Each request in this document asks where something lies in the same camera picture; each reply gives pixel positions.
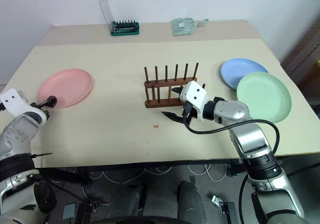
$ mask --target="table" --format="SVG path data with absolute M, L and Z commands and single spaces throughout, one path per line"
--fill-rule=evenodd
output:
M 287 76 L 279 61 L 254 28 L 245 21 L 211 22 L 191 36 L 172 36 L 169 23 L 141 24 L 140 35 L 111 37 L 106 26 L 53 27 L 35 47 L 5 90 L 22 90 L 29 101 L 36 101 L 42 82 L 58 71 L 80 68 L 94 79 L 89 96 L 79 104 L 52 109 L 50 119 L 32 142 L 33 153 L 53 152 L 35 159 L 36 167 L 117 165 L 140 162 L 171 162 L 238 158 L 228 131 L 195 135 L 161 111 L 181 114 L 181 107 L 147 109 L 145 73 L 154 78 L 189 74 L 199 62 L 197 78 L 206 83 L 208 95 L 236 99 L 220 76 L 220 67 L 231 58 L 249 58 L 264 65 L 288 88 L 292 98 L 289 116 L 277 123 L 280 145 L 277 155 L 320 151 L 320 122 L 305 98 Z M 166 96 L 167 90 L 160 93 Z M 12 117 L 1 113 L 0 130 Z M 260 125 L 271 146 L 273 130 Z M 193 121 L 192 128 L 221 127 L 212 121 Z

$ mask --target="small plastic bag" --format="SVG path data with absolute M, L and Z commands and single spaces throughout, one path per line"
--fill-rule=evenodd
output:
M 192 18 L 179 18 L 171 21 L 173 35 L 192 35 L 196 27 L 204 26 L 208 19 L 194 21 Z

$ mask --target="white wall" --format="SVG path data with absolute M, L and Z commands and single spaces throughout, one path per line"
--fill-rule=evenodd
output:
M 248 20 L 282 60 L 320 13 L 320 0 L 109 0 L 115 19 Z M 102 24 L 99 0 L 1 0 L 1 73 L 6 83 L 51 25 Z

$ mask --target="blue plate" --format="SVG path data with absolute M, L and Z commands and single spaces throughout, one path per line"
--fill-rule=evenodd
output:
M 221 75 L 223 80 L 233 89 L 237 89 L 240 80 L 247 74 L 252 72 L 265 72 L 265 69 L 261 64 L 249 59 L 231 59 L 225 61 L 221 66 Z

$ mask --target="green plate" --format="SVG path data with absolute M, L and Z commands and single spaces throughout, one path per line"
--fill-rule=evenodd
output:
M 277 123 L 284 120 L 291 110 L 288 89 L 268 73 L 253 72 L 244 76 L 239 82 L 236 96 L 248 106 L 252 119 Z

